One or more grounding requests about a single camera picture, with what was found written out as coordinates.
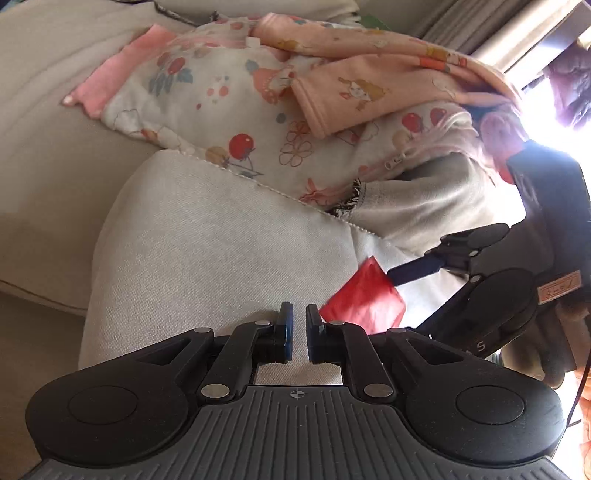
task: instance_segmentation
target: ribbed surface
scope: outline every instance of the ribbed surface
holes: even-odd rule
[[[392,408],[358,402],[346,387],[249,387],[238,402],[203,408],[178,443],[150,460],[100,470],[51,460],[28,479],[567,480],[547,459],[485,469],[440,457]]]

